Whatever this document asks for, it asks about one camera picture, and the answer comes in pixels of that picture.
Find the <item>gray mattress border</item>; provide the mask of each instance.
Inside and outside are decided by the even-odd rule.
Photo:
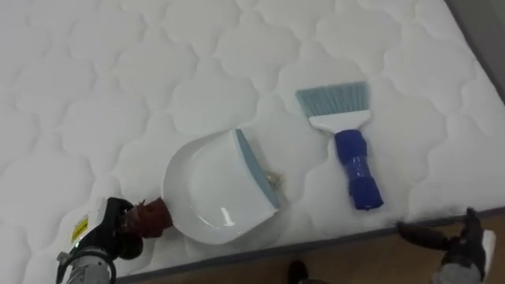
[[[484,71],[488,74],[491,82],[495,85],[500,98],[505,101],[505,92],[503,91],[505,86],[505,60],[496,60],[497,58],[505,59],[505,54],[500,53],[501,50],[505,50],[505,40],[496,40],[502,38],[501,35],[503,35],[505,32],[505,27],[501,25],[501,22],[494,14],[493,8],[491,7],[490,3],[485,0],[445,1],[453,13],[453,16],[460,29],[462,30],[467,43],[475,53],[477,60],[481,63]],[[482,218],[500,214],[505,214],[505,207],[478,213],[478,215]],[[422,226],[443,226],[450,225],[459,221],[461,221],[461,216],[422,221],[418,224]],[[268,256],[280,256],[295,252],[305,252],[311,249],[320,249],[327,246],[347,244],[355,241],[363,241],[375,237],[384,237],[393,234],[396,234],[395,228],[385,228],[362,234],[338,237],[330,240],[306,242],[276,248],[267,248],[253,252],[243,252],[229,256],[220,256],[209,260],[184,264],[181,266],[168,267],[157,271],[125,276],[118,278],[116,283],[138,283],[147,281],[149,279],[166,277],[168,275],[179,274],[187,271],[194,271],[196,269],[217,267],[225,264],[240,263],[250,260],[258,260]]]

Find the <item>dustpan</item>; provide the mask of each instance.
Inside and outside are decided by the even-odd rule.
[[[166,168],[162,198],[174,226],[195,241],[220,245],[279,209],[279,201],[239,129],[189,142]]]

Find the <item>quilted pattern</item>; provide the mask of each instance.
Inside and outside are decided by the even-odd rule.
[[[443,0],[0,0],[0,39],[2,283],[53,282],[98,196],[156,198],[183,144],[233,127],[282,210],[219,247],[166,230],[120,275],[505,203],[505,109]],[[371,212],[294,97],[356,80]]]

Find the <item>hand brush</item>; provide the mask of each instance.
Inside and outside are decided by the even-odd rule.
[[[310,124],[335,136],[337,155],[349,178],[354,207],[369,210],[382,206],[377,184],[367,164],[366,141],[357,130],[371,114],[365,82],[331,85],[297,91]]]

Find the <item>blue handle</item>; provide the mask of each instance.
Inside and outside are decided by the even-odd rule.
[[[335,134],[337,156],[349,178],[349,194],[354,207],[370,210],[384,204],[376,181],[367,164],[366,141],[359,130],[344,130]]]

